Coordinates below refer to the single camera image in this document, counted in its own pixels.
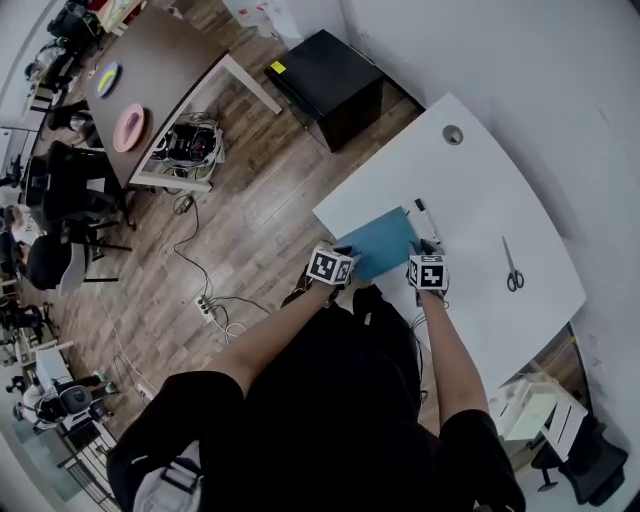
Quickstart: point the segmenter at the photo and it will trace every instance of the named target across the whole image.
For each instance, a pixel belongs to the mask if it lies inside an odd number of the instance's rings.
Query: scissors
[[[509,275],[507,276],[507,288],[509,288],[510,292],[515,292],[518,288],[522,288],[524,286],[524,276],[522,272],[516,269],[513,265],[513,259],[511,258],[511,252],[509,251],[509,246],[507,245],[507,241],[502,237],[502,243],[504,244],[504,252],[507,253],[507,261],[509,262]]]

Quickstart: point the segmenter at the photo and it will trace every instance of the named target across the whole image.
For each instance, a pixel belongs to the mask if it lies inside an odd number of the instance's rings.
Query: black cabinet
[[[380,117],[382,72],[325,30],[265,73],[296,118],[331,152]]]

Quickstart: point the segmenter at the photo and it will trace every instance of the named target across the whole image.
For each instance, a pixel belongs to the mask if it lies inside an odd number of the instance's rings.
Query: yellow sticker
[[[271,64],[271,67],[278,74],[282,73],[283,71],[285,71],[287,69],[282,64],[280,64],[278,61],[275,61],[273,64]]]

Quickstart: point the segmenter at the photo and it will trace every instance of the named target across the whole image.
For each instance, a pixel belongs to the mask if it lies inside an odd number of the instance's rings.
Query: pink plate
[[[118,122],[113,132],[113,147],[118,153],[129,151],[136,145],[142,129],[144,128],[144,109],[142,105],[134,103],[129,105]]]

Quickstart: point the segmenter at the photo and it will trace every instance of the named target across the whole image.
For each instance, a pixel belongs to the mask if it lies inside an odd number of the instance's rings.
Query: plate
[[[125,153],[136,145],[142,135],[144,121],[144,109],[139,103],[124,109],[113,131],[113,147],[118,153]]]
[[[98,83],[96,85],[96,98],[104,98],[107,94],[109,94],[111,92],[111,89],[113,89],[113,86],[118,81],[119,75],[120,65],[116,62],[112,62],[111,64],[109,64],[105,68],[102,76],[100,77],[100,80],[98,80]]]

